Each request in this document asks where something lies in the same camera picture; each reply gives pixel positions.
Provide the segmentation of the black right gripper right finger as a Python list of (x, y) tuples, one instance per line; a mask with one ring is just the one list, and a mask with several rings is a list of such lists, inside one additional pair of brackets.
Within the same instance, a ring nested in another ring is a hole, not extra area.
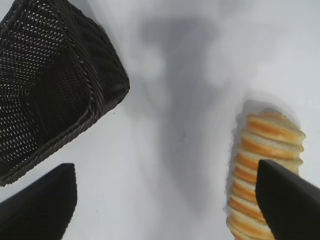
[(277, 240), (320, 238), (320, 190), (272, 160), (260, 160), (258, 206)]

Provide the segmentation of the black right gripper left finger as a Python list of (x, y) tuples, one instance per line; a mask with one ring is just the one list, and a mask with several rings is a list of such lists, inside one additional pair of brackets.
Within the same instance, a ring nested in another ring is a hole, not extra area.
[(75, 165), (63, 163), (0, 204), (2, 240), (60, 240), (77, 205)]

